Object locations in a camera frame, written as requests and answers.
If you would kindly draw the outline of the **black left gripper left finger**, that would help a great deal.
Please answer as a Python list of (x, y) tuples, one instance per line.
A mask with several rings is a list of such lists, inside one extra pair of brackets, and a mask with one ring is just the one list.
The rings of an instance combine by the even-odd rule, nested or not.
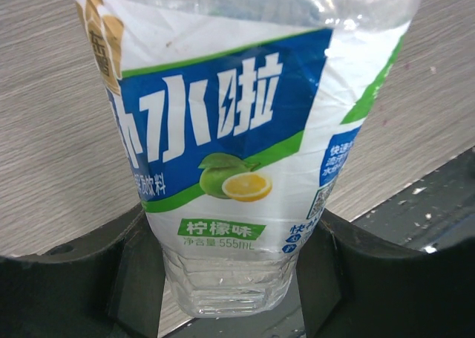
[(157, 337), (162, 250), (136, 205), (42, 255), (1, 257), (2, 337)]

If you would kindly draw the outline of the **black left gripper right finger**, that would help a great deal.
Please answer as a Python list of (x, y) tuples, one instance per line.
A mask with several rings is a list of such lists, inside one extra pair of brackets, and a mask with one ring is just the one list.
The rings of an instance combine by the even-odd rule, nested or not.
[(324, 212), (299, 253), (308, 337), (472, 337), (474, 240), (423, 253)]

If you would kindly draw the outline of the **clear bottle blue white label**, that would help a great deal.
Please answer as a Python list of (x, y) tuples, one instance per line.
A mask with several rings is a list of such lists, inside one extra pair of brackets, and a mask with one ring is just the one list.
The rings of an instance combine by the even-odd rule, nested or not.
[(422, 0), (75, 0), (180, 308), (285, 297)]

